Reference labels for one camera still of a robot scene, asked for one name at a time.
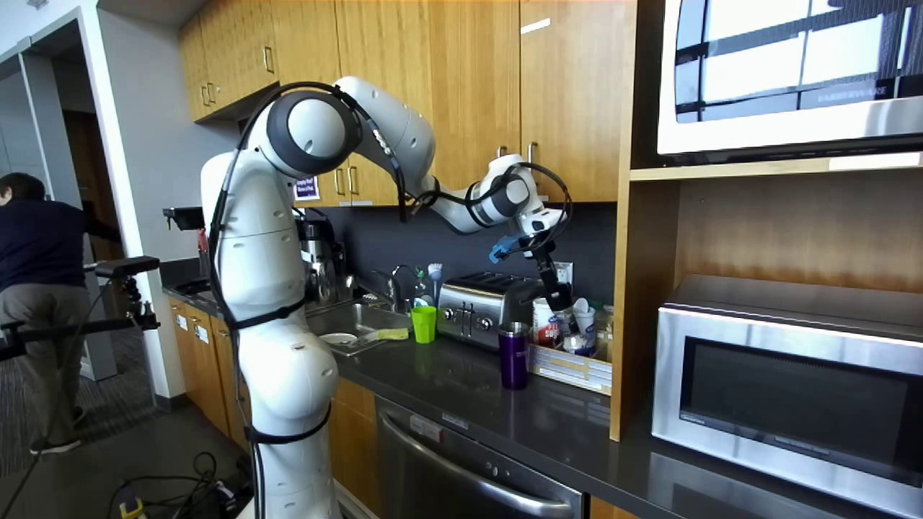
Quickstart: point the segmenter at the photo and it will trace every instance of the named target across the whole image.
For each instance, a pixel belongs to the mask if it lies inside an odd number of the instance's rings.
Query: countertop
[[[175,293],[212,312],[208,296]],[[336,358],[375,399],[400,404],[449,429],[467,433],[550,478],[610,501],[633,515],[883,515],[649,436],[649,419],[609,440],[609,399],[529,378],[502,389],[496,354],[438,337],[430,345],[375,342]]]

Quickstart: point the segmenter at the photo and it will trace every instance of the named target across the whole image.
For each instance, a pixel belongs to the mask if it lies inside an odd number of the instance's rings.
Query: dishwasher
[[[384,515],[584,515],[584,495],[449,427],[378,399]]]

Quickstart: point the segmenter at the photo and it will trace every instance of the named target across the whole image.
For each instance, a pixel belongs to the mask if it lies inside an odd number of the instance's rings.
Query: cup
[[[411,322],[411,342],[433,342],[436,340],[438,308],[436,305],[415,305],[408,312],[408,322]]]
[[[503,389],[522,389],[528,384],[528,325],[513,322],[499,332],[499,381]]]

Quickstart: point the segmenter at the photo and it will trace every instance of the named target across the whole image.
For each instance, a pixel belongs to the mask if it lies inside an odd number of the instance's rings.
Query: stainless steel microwave
[[[923,515],[923,293],[685,279],[658,314],[650,436]]]
[[[919,151],[923,0],[665,0],[658,154]]]

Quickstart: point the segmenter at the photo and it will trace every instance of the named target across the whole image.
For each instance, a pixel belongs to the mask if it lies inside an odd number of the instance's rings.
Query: person
[[[27,172],[0,177],[0,322],[20,322],[20,332],[81,328],[87,316],[82,214],[48,203],[43,182]],[[81,345],[76,332],[26,340],[20,371],[39,427],[30,456],[69,453],[81,445],[75,433],[82,415],[76,409]]]

